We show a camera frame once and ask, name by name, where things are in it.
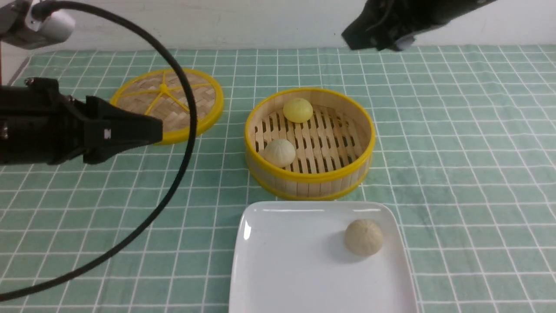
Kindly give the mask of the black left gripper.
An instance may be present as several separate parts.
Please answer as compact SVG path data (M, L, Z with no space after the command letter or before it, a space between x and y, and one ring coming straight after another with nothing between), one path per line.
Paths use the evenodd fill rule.
M1 165L59 165L82 154L84 163L96 165L163 139L163 123L155 117L86 97L85 118L75 104L51 78L30 77L23 87L2 86Z

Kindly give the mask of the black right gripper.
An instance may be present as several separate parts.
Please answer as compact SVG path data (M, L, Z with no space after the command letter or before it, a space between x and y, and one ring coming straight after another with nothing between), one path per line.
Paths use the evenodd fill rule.
M416 36L489 5L490 0L367 0L342 32L351 51L374 48L401 52Z

